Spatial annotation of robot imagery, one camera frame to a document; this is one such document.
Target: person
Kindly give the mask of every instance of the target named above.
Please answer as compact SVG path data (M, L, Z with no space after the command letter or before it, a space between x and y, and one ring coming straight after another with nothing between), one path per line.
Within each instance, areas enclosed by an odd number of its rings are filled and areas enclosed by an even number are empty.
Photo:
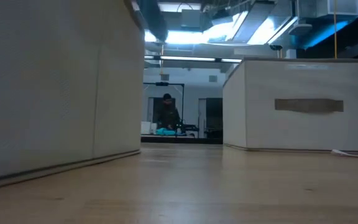
M178 110L172 105L172 97L168 93L164 94L162 98L163 105L158 112L158 122L160 128L167 128L169 130L176 130L180 122Z

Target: paper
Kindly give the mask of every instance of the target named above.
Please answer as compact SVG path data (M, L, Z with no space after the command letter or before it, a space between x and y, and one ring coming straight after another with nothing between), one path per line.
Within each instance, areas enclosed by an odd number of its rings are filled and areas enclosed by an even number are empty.
M352 154L349 154L349 153L346 153L346 152L342 152L340 150L337 150L337 149L333 149L331 151L332 154L335 154L335 155L339 155L339 156L348 156L348 157L356 157L358 158L357 155L352 155Z

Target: white box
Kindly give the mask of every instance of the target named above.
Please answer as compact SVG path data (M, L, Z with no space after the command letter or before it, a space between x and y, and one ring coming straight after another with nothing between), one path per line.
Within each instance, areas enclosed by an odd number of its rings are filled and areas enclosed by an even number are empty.
M343 112L275 109L276 99L343 101ZM245 59L223 88L224 143L358 151L358 60Z
M157 133L157 123L152 123L150 127L150 133L156 134Z
M152 128L152 123L148 121L142 121L142 126L140 129L141 134L150 134Z

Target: ceiling light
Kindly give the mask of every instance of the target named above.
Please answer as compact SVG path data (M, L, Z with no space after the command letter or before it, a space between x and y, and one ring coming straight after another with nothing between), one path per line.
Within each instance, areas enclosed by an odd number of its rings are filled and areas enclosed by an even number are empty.
M156 42L157 39L150 31L145 31L144 40L146 42ZM168 44L201 44L206 43L208 39L201 32L168 31L168 37L165 41Z
M150 33L150 31L145 31L144 32L144 41L146 42L156 42L157 41L157 38L155 38L155 36Z
M229 59L229 58L222 58L222 62L226 63L240 63L241 59Z
M350 23L349 21L338 22L336 24L336 30L340 31L345 26L347 26L349 23ZM316 44L320 43L321 41L327 39L329 36L333 35L334 33L335 33L334 24L331 24L325 28L322 28L315 34L311 35L309 41L303 47L304 48L313 47Z
M201 9L200 3L160 2L158 5L162 12L181 12L182 9Z
M218 37L226 37L228 33L232 30L233 23L228 22L224 24L219 24L212 26L208 30L204 31L204 36L206 39L213 39Z
M145 55L145 60L179 60L188 62L216 62L216 63L240 63L241 59L236 58L206 58L206 57L178 57L178 56L160 56Z
M197 62L214 62L215 58L201 58L201 57L176 57L176 56L161 56L162 60L187 60Z
M132 7L134 8L134 11L139 11L139 5L137 4L136 1L132 1Z
M279 29L278 32L267 42L268 44L272 44L275 42L285 31L287 31L296 21L298 20L298 17L295 16L292 18L292 20L287 23L282 29Z
M262 24L265 23L265 27L269 25L269 21L266 22L266 20L276 4L276 1L256 0L249 9L244 22L240 25L237 33L234 35L233 40L248 43L253 34L257 32Z
M233 18L225 9L220 9L212 17L211 22L214 25L219 25L228 22L233 22Z
M244 19L246 19L248 14L248 11L244 11L242 13L236 14L233 16L233 27L230 30L230 32L226 36L226 40L233 39L234 35L237 33L237 31L240 29L241 24L244 22Z
M274 35L274 22L270 18L267 18L255 31L251 39L247 44L250 45L263 45L272 38Z

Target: dark jacket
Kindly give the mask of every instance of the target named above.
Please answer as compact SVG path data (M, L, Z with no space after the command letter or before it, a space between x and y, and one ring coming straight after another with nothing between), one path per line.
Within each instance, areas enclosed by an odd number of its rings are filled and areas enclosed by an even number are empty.
M159 128L168 128L170 125L176 129L180 122L178 110L174 106L163 105L158 112L158 122L160 123Z

